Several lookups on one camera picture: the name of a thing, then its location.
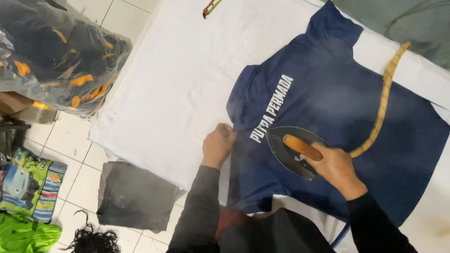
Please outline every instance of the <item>shirt sleeve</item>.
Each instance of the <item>shirt sleeve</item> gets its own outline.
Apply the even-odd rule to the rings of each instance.
[[[220,171],[200,166],[188,193],[168,253],[219,252],[215,234],[219,222]]]
[[[347,203],[358,252],[417,252],[369,193]]]

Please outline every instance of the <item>hand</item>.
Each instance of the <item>hand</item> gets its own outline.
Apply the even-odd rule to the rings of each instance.
[[[203,141],[203,161],[201,165],[221,169],[236,140],[236,133],[227,124],[219,123]]]
[[[342,149],[329,149],[321,144],[313,143],[324,158],[318,162],[301,155],[330,184],[338,189],[346,200],[357,199],[367,192],[367,188],[356,177],[350,154]]]

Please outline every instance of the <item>wooden iron handle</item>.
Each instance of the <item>wooden iron handle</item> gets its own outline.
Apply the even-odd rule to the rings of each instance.
[[[324,158],[320,151],[295,136],[285,135],[283,137],[283,143],[289,148],[292,148],[298,153],[303,154],[314,161],[320,161]]]

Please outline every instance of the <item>person's left hand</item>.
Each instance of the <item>person's left hand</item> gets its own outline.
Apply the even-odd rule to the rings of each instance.
[[[233,128],[224,123],[217,124],[216,129],[203,141],[201,165],[220,170],[231,152],[234,141],[236,141],[236,133],[233,132]]]

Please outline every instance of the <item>white fabric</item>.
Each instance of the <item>white fabric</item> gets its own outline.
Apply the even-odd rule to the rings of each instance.
[[[309,2],[225,0],[204,20],[204,0],[160,0],[92,124],[90,139],[188,190],[202,159],[203,139],[217,123],[231,123],[225,106],[237,77],[245,66],[262,63],[306,31],[317,5],[323,5]],[[382,74],[398,47],[365,29],[354,58]],[[448,72],[407,52],[394,81],[440,105],[436,110],[449,118]],[[424,196],[402,226],[419,250],[430,242],[439,248],[448,241],[450,184],[443,177],[450,178],[450,161],[444,158],[449,155],[447,145]],[[226,176],[220,189],[223,203]],[[433,230],[431,223],[437,221],[440,227]],[[426,243],[416,244],[416,239]]]

